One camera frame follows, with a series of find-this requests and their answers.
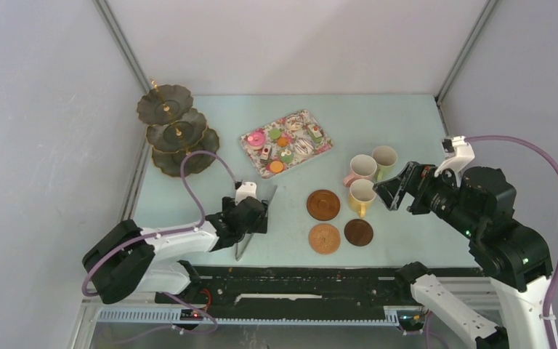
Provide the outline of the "metal serving tongs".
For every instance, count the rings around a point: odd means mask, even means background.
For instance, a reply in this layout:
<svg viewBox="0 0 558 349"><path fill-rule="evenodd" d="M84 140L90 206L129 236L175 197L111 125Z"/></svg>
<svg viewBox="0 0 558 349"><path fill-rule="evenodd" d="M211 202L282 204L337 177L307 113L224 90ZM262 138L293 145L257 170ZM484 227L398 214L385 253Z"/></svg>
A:
<svg viewBox="0 0 558 349"><path fill-rule="evenodd" d="M266 213L264 219L260 223L259 228L255 228L253 233L247 233L241 241L235 245L235 261L239 262L244 255L246 248L248 247L251 239L255 233L266 233L267 232L267 220L270 209L270 204L277 191L276 185L270 185L263 194L257 194L257 199L261 201L266 207Z"/></svg>

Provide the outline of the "chocolate cake slice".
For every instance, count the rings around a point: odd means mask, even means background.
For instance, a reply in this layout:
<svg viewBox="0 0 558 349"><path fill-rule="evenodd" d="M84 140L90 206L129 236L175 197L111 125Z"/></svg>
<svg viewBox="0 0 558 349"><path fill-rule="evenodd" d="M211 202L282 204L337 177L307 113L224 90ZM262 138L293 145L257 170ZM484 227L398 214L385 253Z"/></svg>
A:
<svg viewBox="0 0 558 349"><path fill-rule="evenodd" d="M270 160L271 155L272 155L272 148L270 146L264 146L263 149L261 149L261 152L259 154L260 162L263 164L267 164L268 161Z"/></svg>

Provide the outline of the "green round cake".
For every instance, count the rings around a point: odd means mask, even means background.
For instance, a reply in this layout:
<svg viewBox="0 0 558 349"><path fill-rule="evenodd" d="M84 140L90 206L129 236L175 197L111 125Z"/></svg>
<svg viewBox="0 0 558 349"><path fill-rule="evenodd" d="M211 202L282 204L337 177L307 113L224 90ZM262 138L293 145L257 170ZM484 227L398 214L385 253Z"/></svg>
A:
<svg viewBox="0 0 558 349"><path fill-rule="evenodd" d="M290 164L294 160L294 152L290 148L281 149L279 152L279 159L284 164Z"/></svg>

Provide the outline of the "green layered cake slice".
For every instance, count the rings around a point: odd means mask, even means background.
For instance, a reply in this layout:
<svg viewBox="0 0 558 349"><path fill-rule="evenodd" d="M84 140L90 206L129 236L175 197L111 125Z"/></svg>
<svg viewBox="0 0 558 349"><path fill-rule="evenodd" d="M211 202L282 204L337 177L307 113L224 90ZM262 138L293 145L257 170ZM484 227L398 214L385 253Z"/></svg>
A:
<svg viewBox="0 0 558 349"><path fill-rule="evenodd" d="M307 133L310 136L311 140L316 144L319 144L323 140L323 133L321 132L319 126L316 124L308 124Z"/></svg>

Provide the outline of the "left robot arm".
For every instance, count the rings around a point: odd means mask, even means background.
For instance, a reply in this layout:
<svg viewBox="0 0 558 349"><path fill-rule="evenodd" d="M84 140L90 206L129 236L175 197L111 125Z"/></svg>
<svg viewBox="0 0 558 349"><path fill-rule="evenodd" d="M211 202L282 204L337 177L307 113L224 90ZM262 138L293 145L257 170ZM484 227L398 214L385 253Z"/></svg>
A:
<svg viewBox="0 0 558 349"><path fill-rule="evenodd" d="M222 211L202 225L141 228L133 220L118 223L83 257L94 293L109 305L137 292L167 292L193 302L201 284L182 256L228 249L253 233L267 232L268 200L222 199Z"/></svg>

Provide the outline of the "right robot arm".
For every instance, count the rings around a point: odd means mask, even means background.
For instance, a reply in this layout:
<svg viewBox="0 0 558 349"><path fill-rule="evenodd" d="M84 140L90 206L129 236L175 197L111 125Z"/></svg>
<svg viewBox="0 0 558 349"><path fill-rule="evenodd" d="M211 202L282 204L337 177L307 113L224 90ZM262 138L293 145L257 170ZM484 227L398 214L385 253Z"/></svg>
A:
<svg viewBox="0 0 558 349"><path fill-rule="evenodd" d="M544 315L553 272L549 246L540 233L514 219L517 192L500 169L471 167L457 178L449 169L412 161L373 188L388 210L397 210L411 195L411 214L435 214L467 238L470 255L496 291L503 323L483 318L420 262L396 271L398 301L423 305L471 348L554 346Z"/></svg>

